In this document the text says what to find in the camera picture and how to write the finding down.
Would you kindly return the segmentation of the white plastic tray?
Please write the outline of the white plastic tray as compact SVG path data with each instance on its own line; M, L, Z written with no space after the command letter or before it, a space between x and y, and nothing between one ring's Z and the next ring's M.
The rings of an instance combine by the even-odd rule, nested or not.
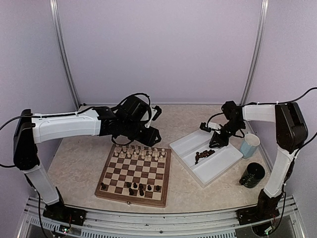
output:
M215 153L206 158L200 158L196 163L196 153L210 150L209 142L213 134L214 132L197 130L169 145L176 159L202 188L228 171L243 156L237 148L228 144L222 148L214 148Z

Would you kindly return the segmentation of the wooden chess board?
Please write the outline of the wooden chess board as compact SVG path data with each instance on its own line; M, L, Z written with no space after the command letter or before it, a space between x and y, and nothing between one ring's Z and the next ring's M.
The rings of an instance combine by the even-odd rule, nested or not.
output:
M141 145L113 145L101 173L95 196L98 198L132 203L137 205L166 206L171 164L171 150L168 148ZM101 182L106 190L101 189ZM130 182L134 195L129 195L126 183ZM144 196L139 194L142 183Z

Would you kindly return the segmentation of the black chess rook corner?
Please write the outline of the black chess rook corner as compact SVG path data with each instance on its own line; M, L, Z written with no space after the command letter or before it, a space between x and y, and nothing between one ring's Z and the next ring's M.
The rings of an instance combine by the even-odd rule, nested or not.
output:
M106 185L103 182L101 182L101 189L106 190Z

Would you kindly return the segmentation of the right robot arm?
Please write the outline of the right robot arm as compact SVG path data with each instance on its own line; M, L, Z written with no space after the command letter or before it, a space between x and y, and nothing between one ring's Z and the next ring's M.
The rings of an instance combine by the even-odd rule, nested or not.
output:
M228 122L213 134L210 148L227 146L229 138L245 129L246 121L266 121L275 124L277 155L267 184L260 191L258 203L252 215L264 220L268 215L277 215L277 204L290 178L297 154L308 138L308 129L296 102L238 106L227 101L221 107Z

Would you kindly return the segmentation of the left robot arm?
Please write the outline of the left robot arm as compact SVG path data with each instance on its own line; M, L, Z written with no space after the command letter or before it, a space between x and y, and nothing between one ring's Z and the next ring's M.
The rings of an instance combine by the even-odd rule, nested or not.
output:
M13 137L13 163L23 172L29 184L39 193L50 213L63 221L69 216L58 189L49 179L38 157L37 145L55 139L75 136L111 136L112 142L125 136L154 146L161 141L159 130L151 126L162 113L159 106L132 94L115 107L92 106L82 111L63 114L34 114L23 110L16 119Z

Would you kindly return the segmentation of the light blue mug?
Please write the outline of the light blue mug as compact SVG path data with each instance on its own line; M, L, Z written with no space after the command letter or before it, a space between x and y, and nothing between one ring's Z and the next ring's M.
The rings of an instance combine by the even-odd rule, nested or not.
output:
M242 153L243 158L247 159L251 157L255 153L259 145L260 139L255 134L246 134L240 146L240 152Z

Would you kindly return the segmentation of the dark green mug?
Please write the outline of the dark green mug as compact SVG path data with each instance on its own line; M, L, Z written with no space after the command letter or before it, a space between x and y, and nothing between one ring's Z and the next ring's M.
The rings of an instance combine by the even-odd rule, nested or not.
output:
M264 167L256 162L249 163L239 183L246 188L254 188L265 177Z

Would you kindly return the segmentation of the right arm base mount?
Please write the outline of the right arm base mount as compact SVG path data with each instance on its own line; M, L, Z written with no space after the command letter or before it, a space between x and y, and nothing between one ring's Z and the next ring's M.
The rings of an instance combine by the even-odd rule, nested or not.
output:
M239 225L247 225L251 223L256 223L259 221L271 219L274 216L278 217L280 215L277 208L272 210L261 210L257 206L238 209L236 211Z

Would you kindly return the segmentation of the front aluminium rail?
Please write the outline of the front aluminium rail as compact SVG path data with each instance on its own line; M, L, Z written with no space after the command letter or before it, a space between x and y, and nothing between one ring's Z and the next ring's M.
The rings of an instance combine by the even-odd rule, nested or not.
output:
M71 225L65 238L129 238L129 237L198 237L237 238L238 230L246 229L243 237L254 237L253 226L268 222L240 225L237 208L194 213L128 213L82 208L87 211L83 226ZM269 238L308 238L292 197L286 199L279 228ZM30 197L22 213L18 238L26 238L31 225L40 228L38 200Z

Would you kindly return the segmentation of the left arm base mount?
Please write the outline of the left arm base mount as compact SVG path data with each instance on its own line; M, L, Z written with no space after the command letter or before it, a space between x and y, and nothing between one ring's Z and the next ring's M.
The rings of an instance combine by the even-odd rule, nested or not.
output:
M83 226L87 211L72 207L50 207L44 209L43 216L55 221Z

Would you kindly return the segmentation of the right aluminium frame post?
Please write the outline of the right aluminium frame post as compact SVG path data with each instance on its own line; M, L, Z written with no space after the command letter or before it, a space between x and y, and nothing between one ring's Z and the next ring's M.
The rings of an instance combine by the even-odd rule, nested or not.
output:
M240 105L244 105L247 103L247 99L249 97L252 83L254 81L254 75L257 68L258 59L261 52L261 46L264 36L264 29L267 19L267 13L268 13L268 6L269 6L269 0L262 0L261 10L260 10L260 17L259 17L259 23L258 23L258 29L256 34L256 40L254 45L254 50L251 58L251 63L247 75L247 81L243 90L242 98L240 100Z

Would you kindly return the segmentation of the aluminium frame post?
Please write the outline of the aluminium frame post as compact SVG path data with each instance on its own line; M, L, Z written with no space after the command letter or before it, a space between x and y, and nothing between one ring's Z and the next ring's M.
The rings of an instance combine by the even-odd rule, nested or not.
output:
M58 50L60 53L63 69L65 72L66 82L70 90L70 95L71 95L73 104L76 109L79 109L80 100L79 100L79 96L75 87L75 83L72 77L72 73L71 73L71 69L70 69L70 65L69 65L69 61L67 57L66 47L65 47L63 33L62 33L62 25L61 25L59 11L58 11L58 1L50 0L50 8L51 8L51 14L52 14L52 19L53 19L53 24L54 24L54 29L55 29L56 39L57 39Z
M260 10L260 17L259 17L259 23L258 23L258 29L256 34L256 40L254 45L254 50L251 58L251 63L247 75L247 81L243 90L242 98L240 100L240 105L244 105L247 103L247 99L249 97L252 83L254 81L254 75L257 68L258 59L261 52L261 46L264 36L264 29L267 19L267 13L268 13L268 6L269 6L269 0L262 0L261 10Z

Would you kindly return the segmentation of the left aluminium frame post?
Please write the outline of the left aluminium frame post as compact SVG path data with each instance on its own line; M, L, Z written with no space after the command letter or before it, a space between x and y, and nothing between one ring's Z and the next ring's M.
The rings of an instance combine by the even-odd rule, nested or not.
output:
M62 33L62 25L61 25L59 11L58 11L58 1L50 0L50 8L51 8L51 14L52 14L52 19L53 19L53 24L54 24L54 29L55 29L56 39L57 39L58 50L60 53L63 69L65 72L66 82L70 90L70 95L71 95L73 104L76 109L79 109L80 100L79 100L79 96L75 87L75 83L72 77L72 73L71 73L71 69L70 69L70 65L69 65L69 61L67 57L66 47L65 47L63 33Z

